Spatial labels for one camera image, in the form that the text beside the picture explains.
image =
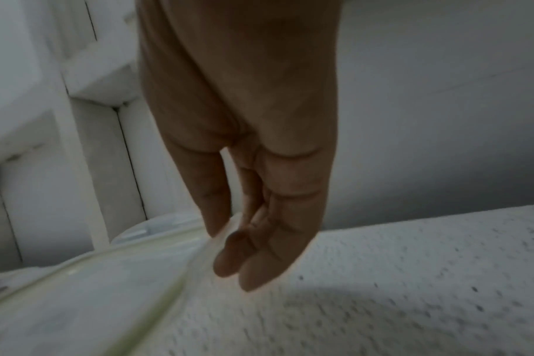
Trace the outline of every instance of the white speckled countertop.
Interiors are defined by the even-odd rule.
[[[534,356],[534,206],[320,234],[252,294],[210,276],[136,355]]]

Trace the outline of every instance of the countertop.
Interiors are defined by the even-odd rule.
[[[534,206],[324,232],[251,294],[210,275],[140,355],[534,356]]]

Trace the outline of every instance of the skin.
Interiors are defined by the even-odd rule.
[[[231,214],[220,150],[244,193],[217,256],[250,291],[320,229],[337,140],[335,0],[138,0],[140,77],[171,157],[214,236]]]

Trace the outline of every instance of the speckled surface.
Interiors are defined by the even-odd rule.
[[[534,206],[326,232],[252,294],[207,278],[137,355],[534,356]]]

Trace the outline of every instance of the hand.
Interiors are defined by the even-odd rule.
[[[335,0],[138,0],[140,77],[208,233],[244,193],[214,263],[244,290],[283,273],[320,229],[336,149]]]

